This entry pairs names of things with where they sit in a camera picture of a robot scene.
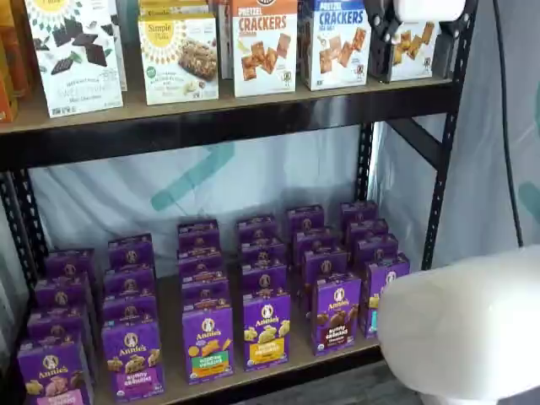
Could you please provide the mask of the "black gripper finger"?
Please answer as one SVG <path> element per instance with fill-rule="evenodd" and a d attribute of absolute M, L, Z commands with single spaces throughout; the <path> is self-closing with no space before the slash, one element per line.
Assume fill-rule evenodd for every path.
<path fill-rule="evenodd" d="M 365 0 L 365 11 L 371 28 L 368 70 L 379 81 L 392 78 L 392 37 L 400 26 L 393 1 Z"/>
<path fill-rule="evenodd" d="M 460 37 L 464 24 L 463 18 L 438 23 L 440 33 L 436 36 L 435 52 L 432 63 L 432 71 L 435 76 L 441 78 L 449 78 L 451 76 L 451 61 L 454 54 L 454 45 Z"/>

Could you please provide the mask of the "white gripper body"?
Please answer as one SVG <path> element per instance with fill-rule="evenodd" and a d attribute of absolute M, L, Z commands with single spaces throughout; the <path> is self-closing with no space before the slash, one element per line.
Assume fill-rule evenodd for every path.
<path fill-rule="evenodd" d="M 401 22 L 454 21 L 466 5 L 465 0 L 394 0 L 393 7 Z"/>

